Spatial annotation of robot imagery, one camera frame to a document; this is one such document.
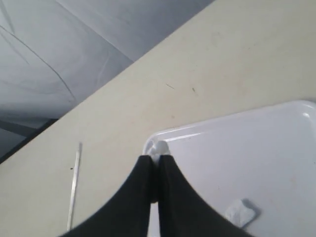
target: thin stick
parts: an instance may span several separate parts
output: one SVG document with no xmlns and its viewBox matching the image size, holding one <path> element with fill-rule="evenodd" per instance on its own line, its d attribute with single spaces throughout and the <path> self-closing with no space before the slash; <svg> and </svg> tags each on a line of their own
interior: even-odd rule
<svg viewBox="0 0 316 237">
<path fill-rule="evenodd" d="M 69 213 L 68 213 L 67 231 L 71 230 L 73 227 L 74 206 L 75 206 L 75 199 L 76 199 L 76 187 L 77 187 L 77 182 L 78 182 L 81 152 L 82 152 L 82 143 L 79 143 L 79 149 L 76 152 L 73 185 L 71 188 L 71 195 L 70 195 L 70 207 L 69 207 Z"/>
</svg>

